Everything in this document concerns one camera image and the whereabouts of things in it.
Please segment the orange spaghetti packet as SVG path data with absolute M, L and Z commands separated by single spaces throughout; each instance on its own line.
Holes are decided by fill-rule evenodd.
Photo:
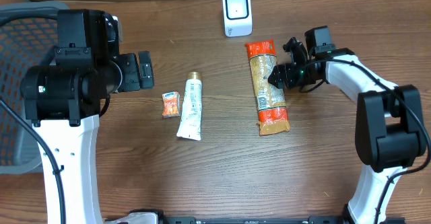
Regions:
M 259 135 L 273 135 L 290 130 L 284 92 L 268 82 L 277 57 L 273 40 L 245 44 L 253 91 L 257 103 Z

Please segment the small orange sachet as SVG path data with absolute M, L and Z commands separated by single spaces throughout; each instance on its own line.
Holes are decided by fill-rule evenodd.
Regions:
M 162 116 L 164 118 L 180 116 L 179 101 L 180 95 L 177 91 L 162 94 L 164 109 Z

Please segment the white tube gold cap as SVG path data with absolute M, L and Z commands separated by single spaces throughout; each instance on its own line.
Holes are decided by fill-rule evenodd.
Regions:
M 190 72 L 185 83 L 180 125 L 176 136 L 194 141 L 201 140 L 202 76 Z

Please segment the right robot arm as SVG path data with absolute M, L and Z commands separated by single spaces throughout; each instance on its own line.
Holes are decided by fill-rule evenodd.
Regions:
M 337 48 L 327 26 L 313 28 L 304 37 L 304 42 L 292 37 L 284 44 L 291 61 L 275 66 L 268 82 L 279 89 L 337 86 L 357 104 L 354 142 L 363 163 L 342 215 L 319 217 L 317 223 L 404 223 L 403 218 L 387 218 L 386 209 L 401 176 L 430 163 L 419 90 L 383 79 L 352 50 Z

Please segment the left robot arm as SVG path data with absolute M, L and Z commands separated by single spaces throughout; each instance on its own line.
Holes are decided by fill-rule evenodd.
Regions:
M 96 173 L 100 117 L 112 94 L 151 89 L 150 54 L 119 52 L 120 23 L 104 11 L 57 14 L 54 62 L 21 82 L 42 160 L 49 223 L 101 223 Z

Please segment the white barcode scanner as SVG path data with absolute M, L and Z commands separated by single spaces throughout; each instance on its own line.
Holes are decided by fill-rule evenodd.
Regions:
M 253 31 L 251 0 L 222 0 L 227 37 L 248 36 Z

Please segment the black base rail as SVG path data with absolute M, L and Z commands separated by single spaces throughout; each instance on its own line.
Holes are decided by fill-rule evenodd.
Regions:
M 159 224 L 342 224 L 347 218 L 337 216 L 310 216 L 293 219 L 196 219 L 195 217 L 169 217 L 161 210 L 139 209 L 125 217 L 105 219 L 104 223 L 156 223 Z

